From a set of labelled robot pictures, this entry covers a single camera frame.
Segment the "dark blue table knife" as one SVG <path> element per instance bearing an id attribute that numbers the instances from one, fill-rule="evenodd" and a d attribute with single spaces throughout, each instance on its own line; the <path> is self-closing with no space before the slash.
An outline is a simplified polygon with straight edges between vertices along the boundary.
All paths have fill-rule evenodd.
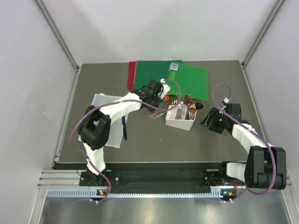
<path id="1" fill-rule="evenodd" d="M 122 121 L 122 125 L 123 125 L 123 138 L 124 138 L 124 140 L 127 140 L 128 138 L 127 138 L 127 128 L 126 128 L 126 117 L 123 116 L 121 118 L 121 121 Z"/>

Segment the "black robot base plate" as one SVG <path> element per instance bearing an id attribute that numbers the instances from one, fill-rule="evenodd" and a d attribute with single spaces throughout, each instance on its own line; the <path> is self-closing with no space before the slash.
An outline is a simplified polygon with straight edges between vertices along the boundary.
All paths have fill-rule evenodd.
<path id="1" fill-rule="evenodd" d="M 88 171 L 81 173 L 80 186 L 104 186 L 108 182 L 112 187 L 152 187 L 154 184 L 191 184 L 192 186 L 231 185 L 231 177 L 221 176 L 218 170 L 191 169 L 144 169 L 144 170 L 108 170 L 101 175 Z"/>

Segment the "iridescent spoon pink bowl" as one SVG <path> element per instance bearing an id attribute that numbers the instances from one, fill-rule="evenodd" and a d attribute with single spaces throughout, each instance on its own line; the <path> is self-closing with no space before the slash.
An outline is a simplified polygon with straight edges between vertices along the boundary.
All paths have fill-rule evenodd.
<path id="1" fill-rule="evenodd" d="M 196 112 L 196 107 L 195 106 L 190 106 L 189 110 L 188 110 L 188 119 L 192 119 L 192 117 L 194 116 L 195 112 Z"/>

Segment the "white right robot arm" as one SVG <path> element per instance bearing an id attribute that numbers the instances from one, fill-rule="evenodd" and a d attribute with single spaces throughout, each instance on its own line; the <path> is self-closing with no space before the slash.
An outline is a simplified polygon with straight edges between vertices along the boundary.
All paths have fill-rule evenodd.
<path id="1" fill-rule="evenodd" d="M 242 119 L 240 104 L 232 104 L 226 98 L 221 110 L 212 108 L 201 121 L 210 131 L 222 134 L 227 131 L 248 153 L 245 164 L 223 162 L 218 173 L 222 184 L 238 179 L 251 189 L 283 190 L 286 187 L 286 153 L 261 139 L 252 125 Z"/>

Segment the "black iridescent spoon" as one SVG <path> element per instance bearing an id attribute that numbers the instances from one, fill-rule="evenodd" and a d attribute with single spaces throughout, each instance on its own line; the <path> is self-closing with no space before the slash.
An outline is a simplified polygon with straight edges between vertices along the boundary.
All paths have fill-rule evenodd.
<path id="1" fill-rule="evenodd" d="M 195 117 L 196 112 L 197 112 L 198 110 L 201 110 L 203 107 L 204 107 L 204 106 L 203 106 L 202 103 L 197 102 L 197 103 L 195 104 L 195 108 L 194 108 L 194 110 L 193 110 L 191 116 L 189 117 L 189 120 L 192 120 L 192 119 Z"/>

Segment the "silver spoon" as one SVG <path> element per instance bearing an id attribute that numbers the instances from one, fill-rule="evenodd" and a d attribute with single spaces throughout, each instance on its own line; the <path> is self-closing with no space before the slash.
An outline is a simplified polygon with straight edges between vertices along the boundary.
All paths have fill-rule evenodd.
<path id="1" fill-rule="evenodd" d="M 189 108 L 193 104 L 193 98 L 187 98 L 185 100 L 185 105 Z"/>

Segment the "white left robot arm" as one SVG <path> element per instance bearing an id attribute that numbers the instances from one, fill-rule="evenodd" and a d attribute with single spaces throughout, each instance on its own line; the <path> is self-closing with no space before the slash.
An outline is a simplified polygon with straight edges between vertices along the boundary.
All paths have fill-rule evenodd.
<path id="1" fill-rule="evenodd" d="M 109 140 L 111 125 L 127 114 L 147 108 L 154 112 L 171 90 L 164 79 L 161 82 L 151 80 L 147 86 L 131 90 L 124 97 L 96 109 L 91 105 L 85 112 L 84 120 L 78 127 L 78 133 L 87 154 L 87 169 L 90 180 L 101 185 L 105 182 L 106 168 L 104 146 Z"/>

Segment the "white divided plastic container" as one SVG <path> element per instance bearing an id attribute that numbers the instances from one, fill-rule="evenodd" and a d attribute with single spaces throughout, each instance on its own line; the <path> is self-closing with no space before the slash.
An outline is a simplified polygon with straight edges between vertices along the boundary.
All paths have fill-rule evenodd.
<path id="1" fill-rule="evenodd" d="M 165 124 L 170 127 L 190 131 L 196 119 L 197 112 L 195 114 L 195 117 L 192 120 L 188 119 L 188 108 L 186 105 L 182 105 L 181 107 L 181 118 L 182 118 L 181 120 L 175 119 L 176 112 L 177 112 L 177 106 L 175 106 L 174 109 L 169 110 L 166 113 Z"/>

